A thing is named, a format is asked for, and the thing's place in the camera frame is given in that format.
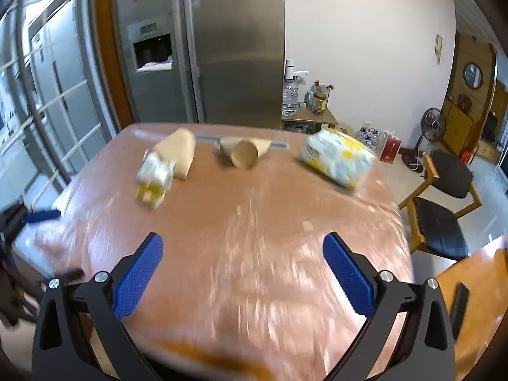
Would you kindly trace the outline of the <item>brown paper cup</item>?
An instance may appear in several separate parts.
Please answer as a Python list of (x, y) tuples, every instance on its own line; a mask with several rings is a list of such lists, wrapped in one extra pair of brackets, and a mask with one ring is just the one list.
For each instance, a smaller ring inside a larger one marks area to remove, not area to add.
[(186, 180), (195, 157), (196, 137), (189, 129), (179, 128), (154, 145), (153, 150), (175, 164), (174, 176)]
[(251, 169), (271, 147), (271, 141), (262, 138), (234, 138), (219, 139), (221, 151), (238, 169)]

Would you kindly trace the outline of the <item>black remote on table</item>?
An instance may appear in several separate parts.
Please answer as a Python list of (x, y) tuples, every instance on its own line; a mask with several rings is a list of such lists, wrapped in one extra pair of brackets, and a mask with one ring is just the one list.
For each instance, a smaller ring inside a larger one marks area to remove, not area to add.
[(461, 333), (463, 320), (468, 306), (469, 294), (469, 289), (462, 282), (459, 282), (456, 285), (455, 296), (450, 313), (450, 323), (454, 342), (458, 341)]

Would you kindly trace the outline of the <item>wooden chair black cushion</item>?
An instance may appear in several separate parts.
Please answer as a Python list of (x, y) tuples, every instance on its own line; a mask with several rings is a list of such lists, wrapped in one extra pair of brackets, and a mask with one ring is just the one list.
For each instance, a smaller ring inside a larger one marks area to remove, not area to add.
[[(470, 256), (470, 251), (458, 220), (482, 206), (474, 174), (458, 157), (443, 150), (426, 154), (423, 166), (424, 181), (399, 203), (399, 209), (408, 212), (410, 251), (462, 261)], [(430, 187), (458, 200), (471, 196), (472, 203), (453, 212), (421, 196)]]

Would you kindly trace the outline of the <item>red paper bag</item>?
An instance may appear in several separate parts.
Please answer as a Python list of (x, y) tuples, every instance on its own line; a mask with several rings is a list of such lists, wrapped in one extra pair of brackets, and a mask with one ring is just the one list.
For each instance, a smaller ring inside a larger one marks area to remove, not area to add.
[(379, 139), (378, 159), (385, 164), (392, 164), (399, 152), (401, 140), (394, 132), (383, 131)]

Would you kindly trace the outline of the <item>floral tissue pack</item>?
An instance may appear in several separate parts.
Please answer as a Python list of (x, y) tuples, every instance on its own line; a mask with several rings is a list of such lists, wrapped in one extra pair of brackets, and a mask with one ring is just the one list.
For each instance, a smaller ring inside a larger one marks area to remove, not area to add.
[(342, 188), (352, 191), (369, 172), (376, 157), (355, 138), (325, 129), (306, 139), (300, 159)]

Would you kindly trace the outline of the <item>pack of water bottles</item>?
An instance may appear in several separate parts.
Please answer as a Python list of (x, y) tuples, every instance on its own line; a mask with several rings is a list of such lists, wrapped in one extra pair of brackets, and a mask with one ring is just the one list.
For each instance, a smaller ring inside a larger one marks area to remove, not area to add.
[(369, 121), (365, 121), (356, 134), (356, 139), (368, 147), (372, 152), (376, 152), (380, 131)]

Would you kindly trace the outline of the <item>black standing fan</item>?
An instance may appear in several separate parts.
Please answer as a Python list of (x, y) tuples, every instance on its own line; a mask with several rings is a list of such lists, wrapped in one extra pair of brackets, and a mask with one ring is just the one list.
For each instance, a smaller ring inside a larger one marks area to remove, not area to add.
[(421, 173), (424, 168), (419, 160), (419, 147), (423, 139), (434, 142), (443, 137), (446, 130), (446, 120), (440, 109), (428, 108), (420, 120), (420, 135), (413, 149), (402, 156), (402, 162), (409, 170)]

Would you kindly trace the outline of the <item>grey plastic strip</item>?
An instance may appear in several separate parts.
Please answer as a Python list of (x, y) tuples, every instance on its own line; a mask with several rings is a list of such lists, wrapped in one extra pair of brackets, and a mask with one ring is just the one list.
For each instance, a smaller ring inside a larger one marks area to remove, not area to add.
[[(216, 148), (220, 147), (220, 137), (196, 135), (197, 142), (212, 143)], [(285, 142), (271, 140), (269, 147), (273, 150), (287, 150), (289, 145)]]

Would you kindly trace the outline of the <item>small wooden side table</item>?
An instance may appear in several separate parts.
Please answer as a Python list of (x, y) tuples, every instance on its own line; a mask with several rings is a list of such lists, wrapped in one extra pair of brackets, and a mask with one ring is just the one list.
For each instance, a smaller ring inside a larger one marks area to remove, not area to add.
[(327, 125), (332, 129), (338, 126), (337, 119), (328, 108), (320, 115), (314, 114), (307, 108), (298, 108), (295, 114), (283, 116), (281, 118), (281, 129), (284, 130), (285, 126), (289, 123), (314, 124), (318, 126), (319, 129), (321, 129), (323, 125)]

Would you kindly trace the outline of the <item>brown paper cup lying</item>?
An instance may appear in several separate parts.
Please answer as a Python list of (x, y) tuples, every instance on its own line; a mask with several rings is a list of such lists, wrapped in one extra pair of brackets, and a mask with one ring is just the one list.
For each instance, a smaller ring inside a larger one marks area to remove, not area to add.
[(271, 141), (262, 138), (234, 138), (219, 139), (221, 151), (238, 169), (251, 169), (271, 147)]

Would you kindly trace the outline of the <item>wooden cabinet with round mirror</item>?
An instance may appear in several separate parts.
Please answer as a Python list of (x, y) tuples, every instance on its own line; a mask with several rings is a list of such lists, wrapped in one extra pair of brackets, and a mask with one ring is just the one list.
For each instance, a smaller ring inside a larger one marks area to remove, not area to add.
[(444, 146), (459, 156), (476, 147), (488, 112), (497, 72), (493, 45), (471, 35), (456, 34), (450, 82), (442, 107)]

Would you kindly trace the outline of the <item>large water bottle with pump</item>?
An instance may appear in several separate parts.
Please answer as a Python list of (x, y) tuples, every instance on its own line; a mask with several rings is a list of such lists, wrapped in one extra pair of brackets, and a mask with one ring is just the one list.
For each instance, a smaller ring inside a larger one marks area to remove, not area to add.
[(304, 76), (308, 73), (308, 70), (295, 70), (292, 59), (287, 58), (285, 60), (282, 117), (288, 117), (297, 112), (299, 107), (299, 86), (305, 83)]

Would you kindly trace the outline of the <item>glass jar with items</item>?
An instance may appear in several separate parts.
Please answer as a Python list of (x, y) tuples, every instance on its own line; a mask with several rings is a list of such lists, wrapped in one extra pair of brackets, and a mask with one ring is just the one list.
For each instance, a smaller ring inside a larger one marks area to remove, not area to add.
[(311, 87), (311, 111), (316, 115), (322, 115), (327, 109), (331, 92), (334, 90), (332, 84), (323, 85), (318, 80), (313, 82)]

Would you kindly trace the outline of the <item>stainless steel refrigerator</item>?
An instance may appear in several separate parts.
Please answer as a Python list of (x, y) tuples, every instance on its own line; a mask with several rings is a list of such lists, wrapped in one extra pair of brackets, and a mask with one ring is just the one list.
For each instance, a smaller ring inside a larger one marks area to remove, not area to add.
[(276, 128), (285, 0), (115, 0), (133, 118)]

